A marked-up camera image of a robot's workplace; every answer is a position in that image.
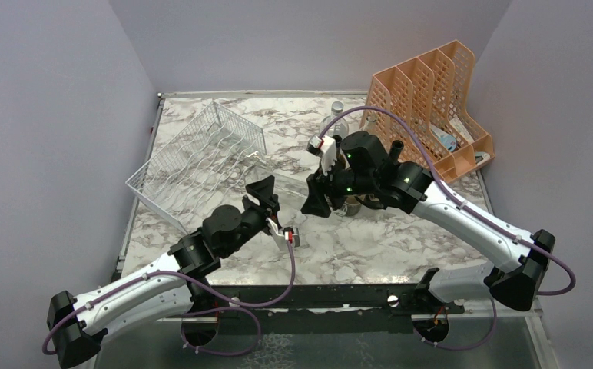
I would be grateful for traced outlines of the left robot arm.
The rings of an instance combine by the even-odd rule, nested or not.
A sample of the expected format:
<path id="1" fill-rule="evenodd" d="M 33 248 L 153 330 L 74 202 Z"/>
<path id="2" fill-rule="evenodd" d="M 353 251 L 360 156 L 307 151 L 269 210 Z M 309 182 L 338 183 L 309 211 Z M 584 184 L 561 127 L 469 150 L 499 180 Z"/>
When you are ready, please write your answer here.
<path id="1" fill-rule="evenodd" d="M 221 205 L 193 233 L 124 278 L 83 294 L 61 291 L 50 300 L 48 334 L 41 351 L 54 355 L 61 368 L 73 368 L 96 356 L 101 345 L 128 328 L 185 313 L 188 317 L 221 311 L 249 313 L 283 300 L 293 287 L 264 302 L 236 302 L 207 282 L 224 258 L 257 234 L 276 237 L 292 253 L 291 231 L 280 226 L 275 177 L 246 186 L 244 209 Z"/>

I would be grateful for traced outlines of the small clear glass bottle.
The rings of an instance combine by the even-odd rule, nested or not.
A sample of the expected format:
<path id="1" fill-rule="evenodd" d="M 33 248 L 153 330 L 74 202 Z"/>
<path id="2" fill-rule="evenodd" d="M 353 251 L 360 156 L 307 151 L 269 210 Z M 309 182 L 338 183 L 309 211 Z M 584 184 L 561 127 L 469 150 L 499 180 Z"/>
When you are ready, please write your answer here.
<path id="1" fill-rule="evenodd" d="M 304 180 L 295 179 L 287 175 L 282 175 L 265 165 L 260 165 L 259 168 L 260 171 L 262 171 L 265 175 L 274 176 L 275 189 L 289 193 L 293 196 L 301 197 L 303 199 L 307 198 L 309 190 Z"/>

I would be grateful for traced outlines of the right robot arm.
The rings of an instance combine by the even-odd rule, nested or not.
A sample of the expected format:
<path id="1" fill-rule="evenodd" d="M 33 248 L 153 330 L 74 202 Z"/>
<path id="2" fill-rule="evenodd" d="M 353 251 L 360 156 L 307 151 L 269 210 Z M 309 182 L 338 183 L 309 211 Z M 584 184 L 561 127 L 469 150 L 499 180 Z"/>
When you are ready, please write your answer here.
<path id="1" fill-rule="evenodd" d="M 528 311 L 548 267 L 555 237 L 506 224 L 453 194 L 444 182 L 412 161 L 397 160 L 404 144 L 386 149 L 375 135 L 357 131 L 344 139 L 311 138 L 308 152 L 320 158 L 308 176 L 303 214 L 328 218 L 347 198 L 373 197 L 376 208 L 396 208 L 437 224 L 487 258 L 459 269 L 433 268 L 414 292 L 418 309 L 432 313 L 460 299 L 492 298 L 516 311 Z"/>

